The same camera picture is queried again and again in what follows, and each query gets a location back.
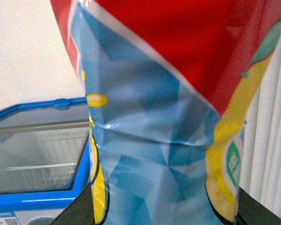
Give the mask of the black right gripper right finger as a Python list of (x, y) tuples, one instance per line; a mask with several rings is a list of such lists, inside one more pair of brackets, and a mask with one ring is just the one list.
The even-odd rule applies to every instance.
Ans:
[(276, 216), (242, 188), (239, 189), (238, 213), (235, 225), (281, 225)]

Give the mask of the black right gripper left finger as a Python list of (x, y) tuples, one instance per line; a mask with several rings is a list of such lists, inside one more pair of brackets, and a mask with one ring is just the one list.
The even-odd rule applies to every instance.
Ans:
[(52, 222), (51, 225), (94, 225), (91, 185), (87, 184), (77, 198), (73, 200)]

